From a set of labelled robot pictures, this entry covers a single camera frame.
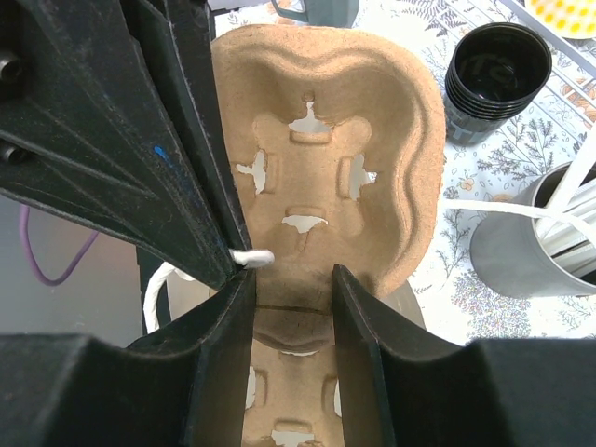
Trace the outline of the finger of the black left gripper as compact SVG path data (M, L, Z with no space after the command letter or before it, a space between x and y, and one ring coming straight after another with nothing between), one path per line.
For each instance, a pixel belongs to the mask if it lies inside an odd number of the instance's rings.
M1 5L5 196L120 238L219 288L233 275L125 1Z
M225 150L208 3L125 1L123 13L223 241L229 248L248 249L251 239Z

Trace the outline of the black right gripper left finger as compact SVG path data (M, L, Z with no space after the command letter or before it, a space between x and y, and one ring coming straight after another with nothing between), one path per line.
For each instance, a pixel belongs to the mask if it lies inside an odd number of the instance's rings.
M125 348L83 334L1 339L5 446L238 446L255 275Z

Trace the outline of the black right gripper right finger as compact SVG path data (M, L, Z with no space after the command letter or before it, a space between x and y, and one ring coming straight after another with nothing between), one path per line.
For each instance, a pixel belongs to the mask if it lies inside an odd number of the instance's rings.
M591 339L449 343L332 271L348 446L591 446Z

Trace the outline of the light blue paper bag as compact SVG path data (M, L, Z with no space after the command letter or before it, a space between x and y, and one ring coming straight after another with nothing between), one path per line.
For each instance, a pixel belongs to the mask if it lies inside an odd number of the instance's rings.
M239 251L230 249L230 254L236 264L244 269L254 269L272 264L275 255L269 250ZM195 305L207 301L216 292L172 264L164 262L149 278L142 305L145 326L148 333L159 329L157 316L157 298L162 287L167 286L170 316L172 319L180 317Z

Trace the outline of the brown cardboard cup carrier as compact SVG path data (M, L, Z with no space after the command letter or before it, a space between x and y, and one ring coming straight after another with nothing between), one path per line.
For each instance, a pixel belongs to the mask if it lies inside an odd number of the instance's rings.
M340 446L332 270L384 298L422 261L443 173L440 90L412 52L357 30L248 25L211 50L251 243L275 256L256 272L242 442L290 431Z

